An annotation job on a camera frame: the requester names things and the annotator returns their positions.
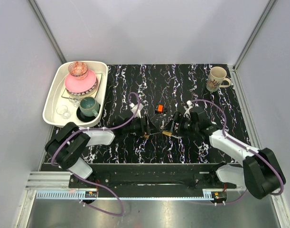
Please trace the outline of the large brass padlock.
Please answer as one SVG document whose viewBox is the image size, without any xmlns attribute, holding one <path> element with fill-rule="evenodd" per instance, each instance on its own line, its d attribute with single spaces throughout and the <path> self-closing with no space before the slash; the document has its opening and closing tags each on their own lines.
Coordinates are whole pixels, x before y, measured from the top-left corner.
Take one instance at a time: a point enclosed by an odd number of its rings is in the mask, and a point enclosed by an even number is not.
<svg viewBox="0 0 290 228">
<path fill-rule="evenodd" d="M 179 138 L 179 137 L 180 137 L 180 136 L 178 136 L 178 135 L 175 135 L 175 134 L 172 133 L 172 132 L 167 132 L 167 131 L 163 131 L 162 134 L 163 134 L 163 135 L 166 135 L 166 136 L 168 136 L 168 137 L 174 137 L 174 138 Z"/>
</svg>

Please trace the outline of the orange black padlock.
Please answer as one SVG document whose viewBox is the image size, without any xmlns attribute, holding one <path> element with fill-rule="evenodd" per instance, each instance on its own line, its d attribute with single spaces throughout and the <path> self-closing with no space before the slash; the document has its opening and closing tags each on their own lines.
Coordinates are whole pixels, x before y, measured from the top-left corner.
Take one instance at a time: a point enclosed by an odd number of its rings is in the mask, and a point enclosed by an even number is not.
<svg viewBox="0 0 290 228">
<path fill-rule="evenodd" d="M 155 107 L 156 114 L 165 114 L 167 112 L 167 108 L 164 105 L 158 104 Z"/>
</svg>

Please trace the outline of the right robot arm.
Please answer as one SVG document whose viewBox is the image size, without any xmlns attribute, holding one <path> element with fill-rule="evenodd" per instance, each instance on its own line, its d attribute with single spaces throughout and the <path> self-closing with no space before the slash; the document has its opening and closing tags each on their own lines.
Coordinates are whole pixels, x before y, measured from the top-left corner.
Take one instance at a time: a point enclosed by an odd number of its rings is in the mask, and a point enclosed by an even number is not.
<svg viewBox="0 0 290 228">
<path fill-rule="evenodd" d="M 262 199 L 276 190 L 283 192 L 286 183 L 274 152 L 269 148 L 258 149 L 223 133 L 213 124 L 201 107 L 191 107 L 185 113 L 175 112 L 170 122 L 163 128 L 168 136 L 189 137 L 219 149 L 235 159 L 240 166 L 221 163 L 208 176 L 213 188 L 225 183 L 246 188 L 255 198 Z"/>
</svg>

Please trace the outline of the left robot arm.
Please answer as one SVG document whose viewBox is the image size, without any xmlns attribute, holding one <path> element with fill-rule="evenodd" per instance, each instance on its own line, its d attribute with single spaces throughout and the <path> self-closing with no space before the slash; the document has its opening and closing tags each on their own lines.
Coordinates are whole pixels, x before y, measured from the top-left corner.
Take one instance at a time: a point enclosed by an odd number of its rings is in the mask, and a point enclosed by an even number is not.
<svg viewBox="0 0 290 228">
<path fill-rule="evenodd" d="M 45 145 L 45 151 L 52 158 L 57 166 L 79 176 L 79 183 L 90 188 L 95 184 L 93 169 L 81 158 L 85 148 L 93 145 L 110 145 L 114 139 L 119 139 L 133 133 L 139 137 L 158 134 L 159 129 L 151 122 L 147 115 L 134 117 L 131 122 L 124 125 L 132 117 L 127 111 L 114 118 L 111 128 L 120 126 L 115 130 L 92 130 L 78 127 L 75 123 L 67 123 L 55 136 Z"/>
</svg>

